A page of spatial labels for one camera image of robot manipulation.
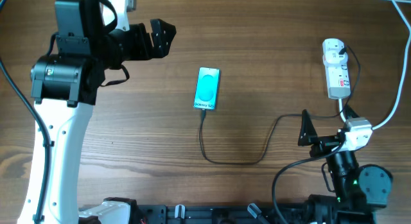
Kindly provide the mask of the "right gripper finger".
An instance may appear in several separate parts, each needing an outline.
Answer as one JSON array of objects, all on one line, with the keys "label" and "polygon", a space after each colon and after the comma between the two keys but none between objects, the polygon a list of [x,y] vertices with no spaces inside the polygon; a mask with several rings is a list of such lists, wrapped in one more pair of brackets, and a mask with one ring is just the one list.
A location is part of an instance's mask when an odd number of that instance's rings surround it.
[{"label": "right gripper finger", "polygon": [[314,125],[312,123],[308,111],[303,110],[301,117],[301,129],[298,139],[298,145],[309,146],[312,144],[317,144],[319,142],[319,137],[315,131]]},{"label": "right gripper finger", "polygon": [[343,121],[359,117],[360,116],[348,104],[343,107]]}]

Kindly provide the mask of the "smartphone with teal screen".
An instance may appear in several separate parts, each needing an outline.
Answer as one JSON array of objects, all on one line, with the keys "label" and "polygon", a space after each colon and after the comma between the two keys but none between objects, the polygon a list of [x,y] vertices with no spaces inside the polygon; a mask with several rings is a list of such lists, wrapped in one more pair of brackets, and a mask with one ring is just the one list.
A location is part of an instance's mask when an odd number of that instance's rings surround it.
[{"label": "smartphone with teal screen", "polygon": [[220,82],[220,70],[210,67],[201,67],[195,91],[193,107],[202,110],[214,110]]}]

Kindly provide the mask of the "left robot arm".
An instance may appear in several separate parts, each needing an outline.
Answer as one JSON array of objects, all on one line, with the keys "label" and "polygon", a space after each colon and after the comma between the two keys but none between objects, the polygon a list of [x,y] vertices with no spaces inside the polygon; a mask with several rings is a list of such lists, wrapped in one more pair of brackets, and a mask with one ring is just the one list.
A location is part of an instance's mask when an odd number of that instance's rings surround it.
[{"label": "left robot arm", "polygon": [[56,0],[57,32],[31,69],[36,119],[26,201],[19,223],[101,223],[78,213],[77,183],[83,139],[105,71],[126,61],[164,58],[176,27],[161,19],[129,24],[136,0]]}]

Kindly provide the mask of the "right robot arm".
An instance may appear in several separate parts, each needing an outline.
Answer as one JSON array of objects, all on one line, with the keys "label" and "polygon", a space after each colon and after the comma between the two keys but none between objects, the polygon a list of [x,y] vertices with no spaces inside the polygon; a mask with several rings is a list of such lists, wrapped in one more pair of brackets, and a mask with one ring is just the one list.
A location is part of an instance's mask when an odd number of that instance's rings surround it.
[{"label": "right robot arm", "polygon": [[319,137],[307,110],[302,111],[298,145],[310,146],[310,157],[325,159],[335,196],[312,194],[304,203],[308,223],[375,223],[375,212],[384,209],[393,176],[375,164],[360,166],[355,152],[368,145],[372,125],[364,117],[346,119],[335,135]]}]

